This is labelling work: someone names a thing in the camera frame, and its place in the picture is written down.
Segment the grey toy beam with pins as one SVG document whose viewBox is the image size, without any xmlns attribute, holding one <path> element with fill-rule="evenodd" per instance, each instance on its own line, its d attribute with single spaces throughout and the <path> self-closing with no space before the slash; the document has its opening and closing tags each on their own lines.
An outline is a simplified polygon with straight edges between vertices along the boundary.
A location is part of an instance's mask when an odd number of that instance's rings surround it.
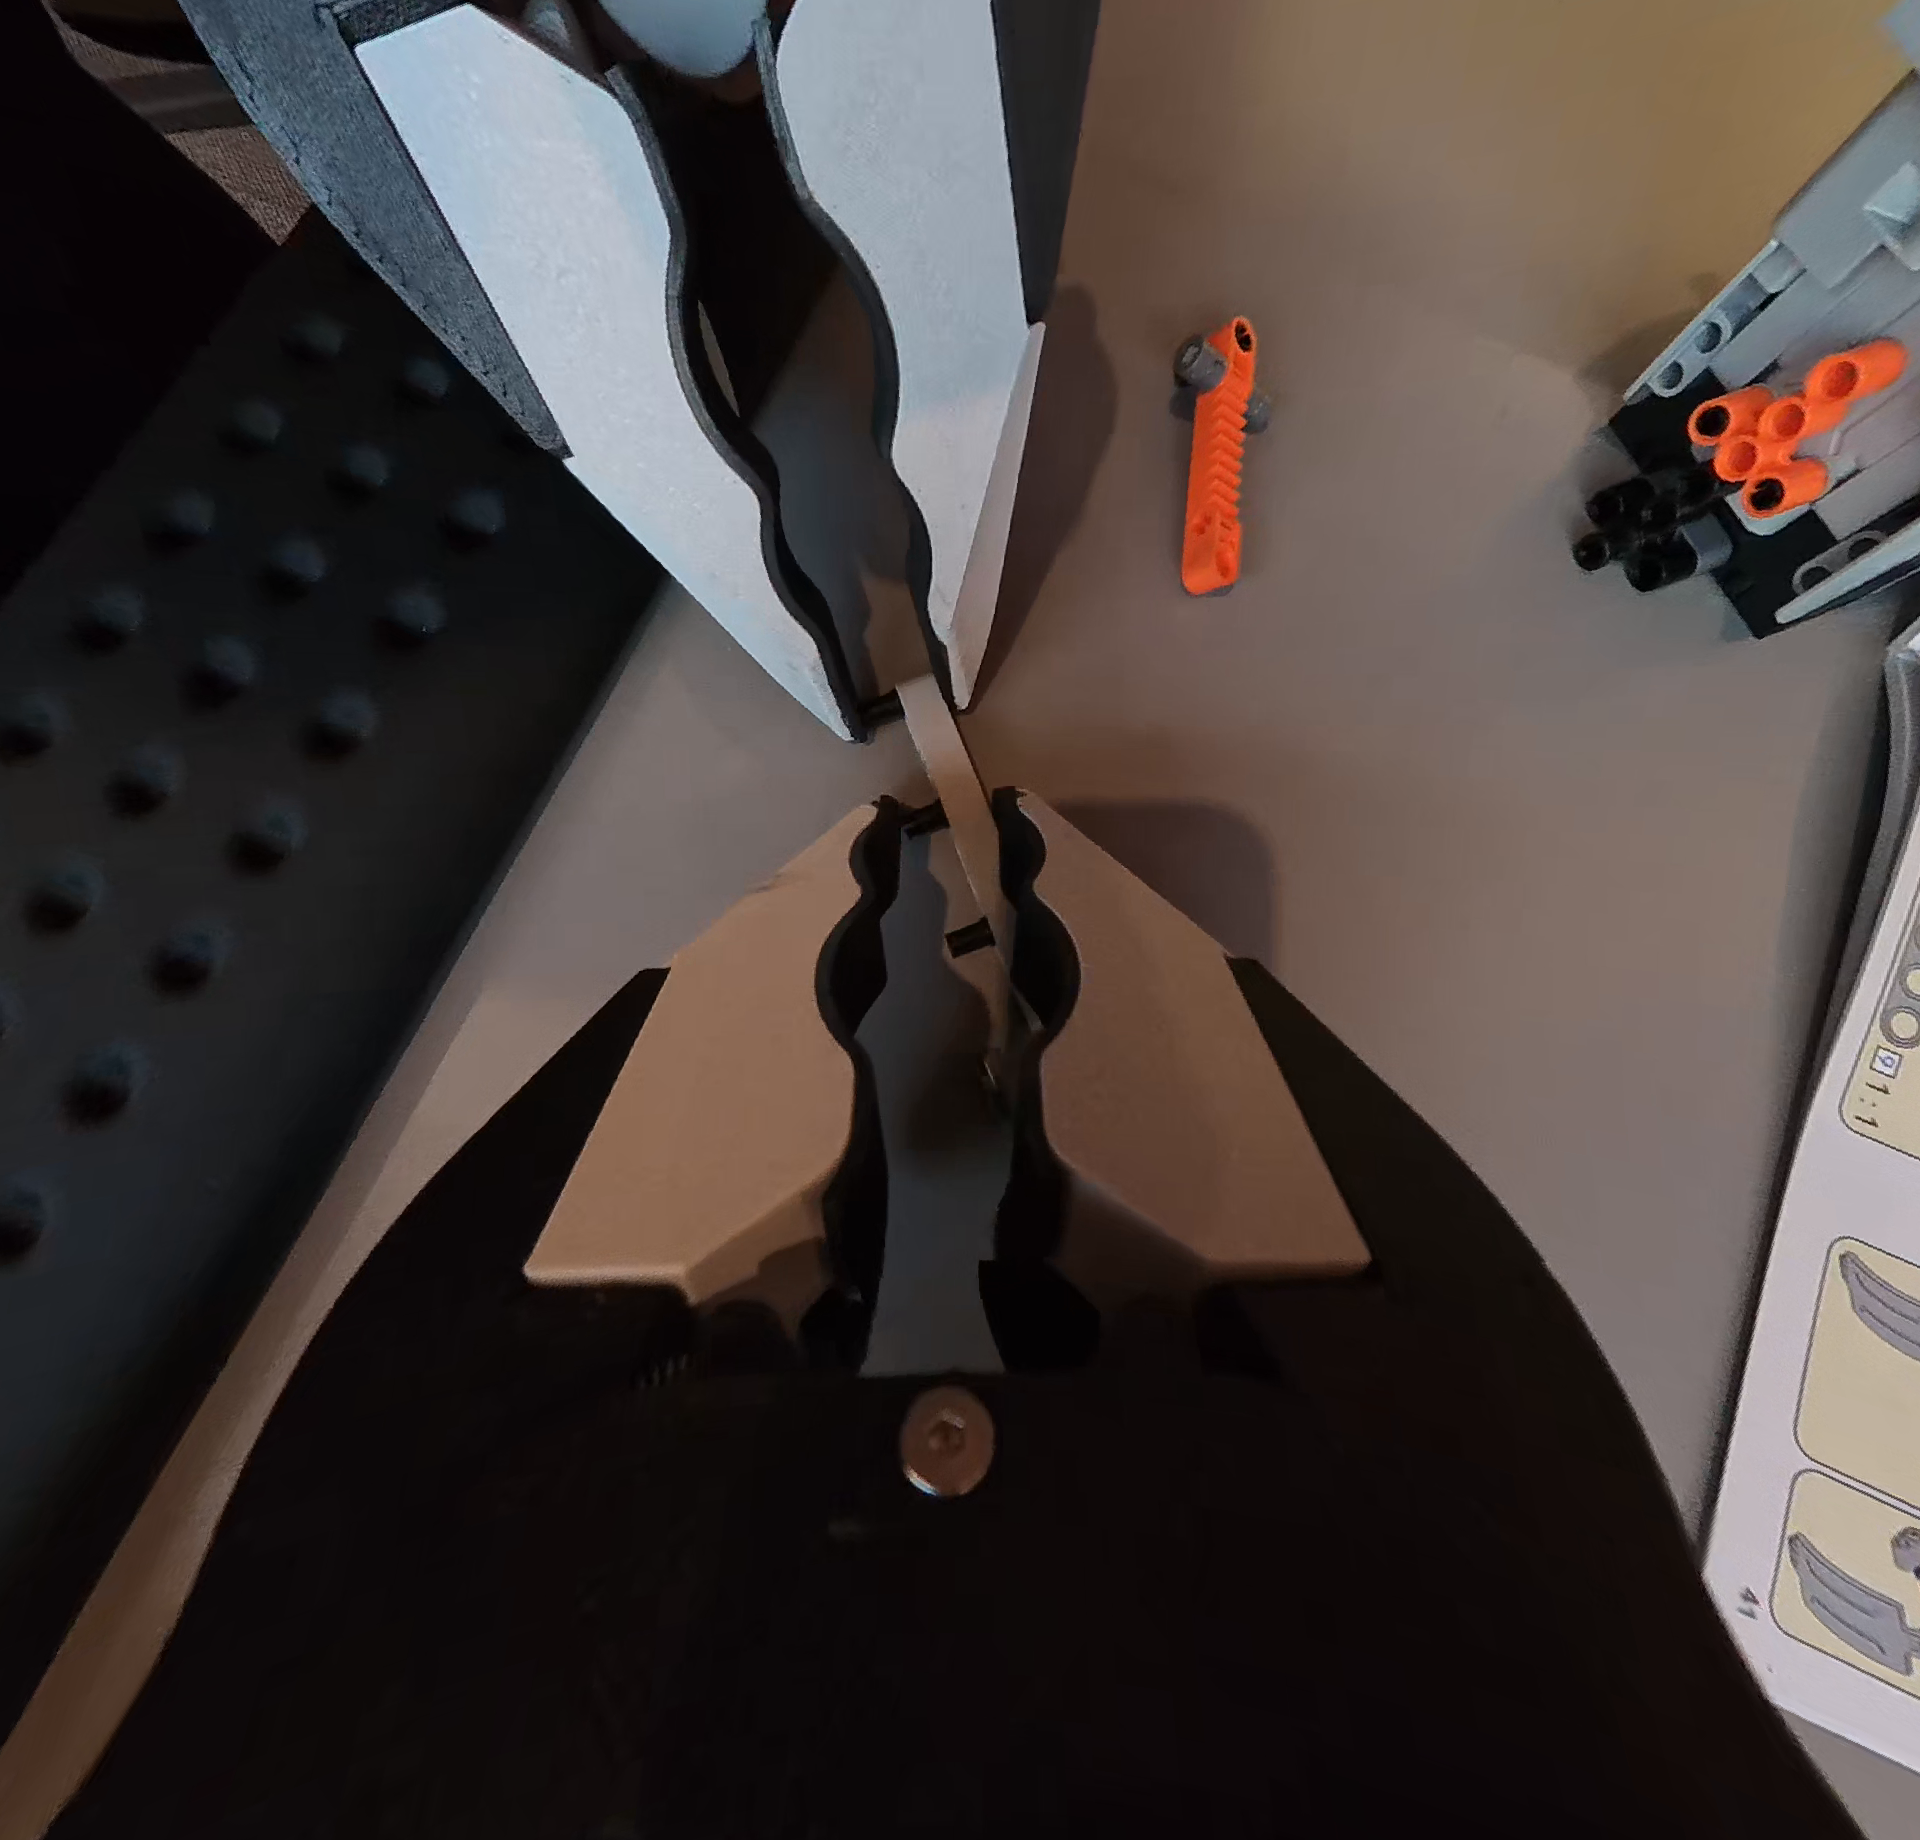
<svg viewBox="0 0 1920 1840">
<path fill-rule="evenodd" d="M 1015 911 L 1002 889 L 1002 849 L 989 795 L 937 676 L 908 678 L 865 700 L 859 718 L 871 734 L 905 723 L 929 782 L 929 801 L 908 809 L 905 834 L 947 837 L 951 864 L 970 902 L 957 909 L 961 922 L 947 930 L 947 955 L 954 962 L 989 955 L 989 968 L 977 984 L 987 1011 L 981 1074 L 997 1105 L 1013 1112 L 1029 1016 L 1011 977 Z"/>
</svg>

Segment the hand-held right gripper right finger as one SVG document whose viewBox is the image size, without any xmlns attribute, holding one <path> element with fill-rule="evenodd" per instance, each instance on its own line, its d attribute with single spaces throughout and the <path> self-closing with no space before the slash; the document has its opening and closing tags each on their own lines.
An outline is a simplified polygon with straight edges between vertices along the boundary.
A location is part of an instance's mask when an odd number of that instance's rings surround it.
<svg viewBox="0 0 1920 1840">
<path fill-rule="evenodd" d="M 992 797 L 1030 1017 L 1002 1266 L 1070 1282 L 1356 1276 L 1371 1250 L 1227 952 L 1021 789 Z"/>
</svg>

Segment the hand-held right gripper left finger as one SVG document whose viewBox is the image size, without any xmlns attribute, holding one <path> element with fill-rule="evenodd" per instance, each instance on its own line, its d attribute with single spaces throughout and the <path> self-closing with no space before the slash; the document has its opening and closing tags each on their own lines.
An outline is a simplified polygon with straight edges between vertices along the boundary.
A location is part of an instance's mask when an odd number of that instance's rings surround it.
<svg viewBox="0 0 1920 1840">
<path fill-rule="evenodd" d="M 905 809 L 868 801 L 670 962 L 524 1259 L 542 1287 L 872 1310 L 887 1168 L 872 1059 Z"/>
</svg>

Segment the black studded mat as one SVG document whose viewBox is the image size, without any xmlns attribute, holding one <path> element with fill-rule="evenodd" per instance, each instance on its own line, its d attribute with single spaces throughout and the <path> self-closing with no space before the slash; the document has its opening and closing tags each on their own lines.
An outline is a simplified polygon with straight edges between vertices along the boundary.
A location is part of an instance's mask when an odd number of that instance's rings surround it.
<svg viewBox="0 0 1920 1840">
<path fill-rule="evenodd" d="M 6 1731 L 666 585 L 313 214 L 8 593 Z"/>
</svg>

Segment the orange toothed toy beam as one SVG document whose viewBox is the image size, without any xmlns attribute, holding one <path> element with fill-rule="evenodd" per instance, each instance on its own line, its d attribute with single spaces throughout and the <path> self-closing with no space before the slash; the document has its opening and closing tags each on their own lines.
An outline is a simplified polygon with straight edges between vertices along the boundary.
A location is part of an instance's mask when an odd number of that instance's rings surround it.
<svg viewBox="0 0 1920 1840">
<path fill-rule="evenodd" d="M 1216 598 L 1240 577 L 1244 442 L 1271 419 L 1257 383 L 1257 335 L 1247 317 L 1229 317 L 1179 346 L 1172 409 L 1191 429 L 1181 585 L 1191 598 Z"/>
</svg>

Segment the grey orange toy brick model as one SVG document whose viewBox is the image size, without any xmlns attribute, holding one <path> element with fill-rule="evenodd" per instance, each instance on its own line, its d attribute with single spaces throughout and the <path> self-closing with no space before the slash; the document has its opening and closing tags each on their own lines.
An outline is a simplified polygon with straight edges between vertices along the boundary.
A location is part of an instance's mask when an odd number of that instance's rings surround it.
<svg viewBox="0 0 1920 1840">
<path fill-rule="evenodd" d="M 1624 389 L 1629 473 L 1582 507 L 1582 571 L 1715 580 L 1758 638 L 1916 586 L 1916 2 L 1887 20 L 1901 83 Z"/>
</svg>

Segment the white instruction booklet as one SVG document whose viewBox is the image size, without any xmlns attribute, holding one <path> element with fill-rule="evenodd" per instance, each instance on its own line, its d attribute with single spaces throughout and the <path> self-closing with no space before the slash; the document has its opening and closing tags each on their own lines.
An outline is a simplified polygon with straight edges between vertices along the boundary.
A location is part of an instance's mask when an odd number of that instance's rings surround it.
<svg viewBox="0 0 1920 1840">
<path fill-rule="evenodd" d="M 1918 627 L 1883 659 L 1876 841 L 1789 1136 L 1711 1515 L 1782 1709 L 1918 1765 Z"/>
</svg>

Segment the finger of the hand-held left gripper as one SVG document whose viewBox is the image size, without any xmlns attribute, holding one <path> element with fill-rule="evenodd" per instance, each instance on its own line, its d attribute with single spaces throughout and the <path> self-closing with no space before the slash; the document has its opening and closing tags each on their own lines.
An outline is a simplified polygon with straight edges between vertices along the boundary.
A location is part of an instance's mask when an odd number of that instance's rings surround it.
<svg viewBox="0 0 1920 1840">
<path fill-rule="evenodd" d="M 781 522 L 775 462 L 727 409 L 691 230 L 632 83 L 476 5 L 359 44 L 373 95 L 564 437 L 564 462 L 838 738 L 874 721 Z"/>
<path fill-rule="evenodd" d="M 868 299 L 878 443 L 923 532 L 929 652 L 977 698 L 1043 352 L 1025 312 L 992 0 L 796 0 L 774 102 Z"/>
</svg>

